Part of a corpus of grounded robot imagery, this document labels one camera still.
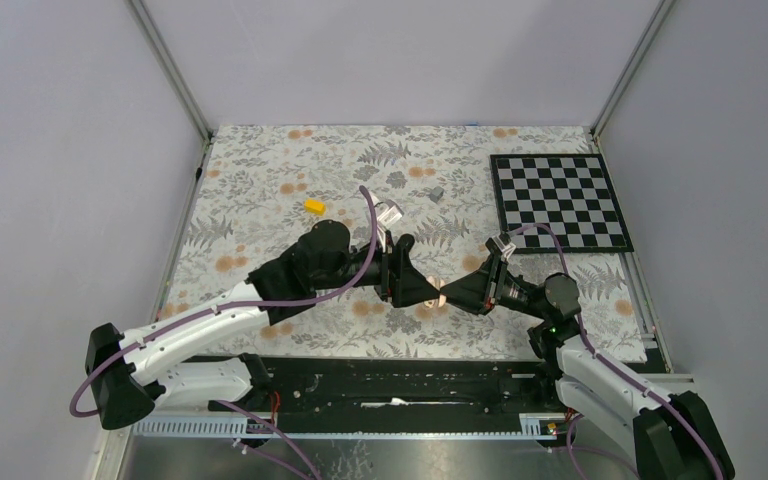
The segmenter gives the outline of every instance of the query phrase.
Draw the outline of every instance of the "yellow cube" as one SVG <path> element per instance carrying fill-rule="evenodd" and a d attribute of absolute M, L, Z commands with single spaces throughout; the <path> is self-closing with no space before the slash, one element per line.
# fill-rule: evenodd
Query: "yellow cube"
<path fill-rule="evenodd" d="M 318 200 L 308 198 L 305 200 L 305 210 L 314 215 L 325 215 L 325 204 Z"/>

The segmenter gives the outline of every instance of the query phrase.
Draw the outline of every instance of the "black and white checkerboard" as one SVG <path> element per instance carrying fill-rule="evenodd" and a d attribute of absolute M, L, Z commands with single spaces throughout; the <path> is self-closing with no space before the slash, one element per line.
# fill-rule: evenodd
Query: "black and white checkerboard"
<path fill-rule="evenodd" d="M 503 231 L 545 223 L 564 252 L 633 250 L 601 155 L 491 155 L 490 169 Z M 555 251 L 542 230 L 512 240 L 516 253 Z"/>

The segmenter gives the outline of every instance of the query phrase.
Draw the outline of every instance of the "gray cube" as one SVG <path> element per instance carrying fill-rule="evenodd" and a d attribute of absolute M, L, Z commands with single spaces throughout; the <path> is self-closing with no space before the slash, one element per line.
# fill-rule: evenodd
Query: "gray cube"
<path fill-rule="evenodd" d="M 443 189 L 441 187 L 434 187 L 434 190 L 431 190 L 431 193 L 428 194 L 428 198 L 434 203 L 439 202 L 443 198 Z"/>

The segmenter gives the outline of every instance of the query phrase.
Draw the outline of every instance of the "white wall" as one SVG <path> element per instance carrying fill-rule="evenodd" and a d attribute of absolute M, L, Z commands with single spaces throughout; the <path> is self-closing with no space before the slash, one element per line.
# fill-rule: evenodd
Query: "white wall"
<path fill-rule="evenodd" d="M 198 148 L 125 2 L 0 2 L 0 480 L 84 475 L 88 334 L 148 321 Z"/>
<path fill-rule="evenodd" d="M 671 351 L 768 478 L 768 1 L 681 1 L 603 144 Z"/>
<path fill-rule="evenodd" d="M 207 120 L 589 125 L 657 0 L 151 0 Z"/>

